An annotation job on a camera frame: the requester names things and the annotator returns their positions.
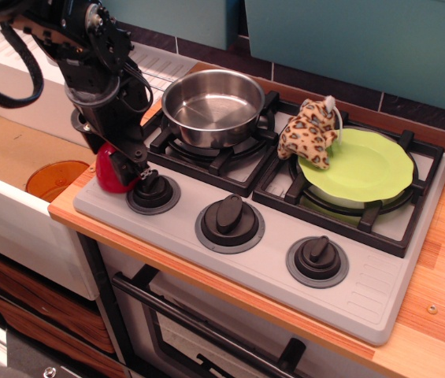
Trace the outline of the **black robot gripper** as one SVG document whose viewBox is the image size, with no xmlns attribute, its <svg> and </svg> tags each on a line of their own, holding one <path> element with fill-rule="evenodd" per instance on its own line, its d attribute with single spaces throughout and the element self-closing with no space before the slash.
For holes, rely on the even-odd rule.
<svg viewBox="0 0 445 378">
<path fill-rule="evenodd" d="M 65 86 L 65 93 L 75 106 L 72 126 L 82 134 L 92 152 L 96 154 L 104 143 L 117 150 L 109 160 L 120 184 L 128 186 L 153 174 L 141 127 L 153 95 L 143 80 L 134 76 L 113 77 L 100 93 L 77 91 L 69 86 Z"/>
</svg>

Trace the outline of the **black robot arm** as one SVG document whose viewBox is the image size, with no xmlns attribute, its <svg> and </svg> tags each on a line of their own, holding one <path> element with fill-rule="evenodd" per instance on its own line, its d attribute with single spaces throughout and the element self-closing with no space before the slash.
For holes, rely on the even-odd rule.
<svg viewBox="0 0 445 378">
<path fill-rule="evenodd" d="M 130 57 L 129 32 L 100 1 L 0 1 L 0 28 L 32 79 L 29 96 L 0 92 L 0 106 L 29 106 L 44 88 L 42 70 L 17 34 L 23 32 L 57 63 L 69 101 L 89 124 L 84 137 L 91 149 L 109 143 L 117 151 L 111 164 L 121 184 L 138 179 L 143 190 L 150 190 L 158 173 L 148 165 L 140 122 L 154 96 Z"/>
</svg>

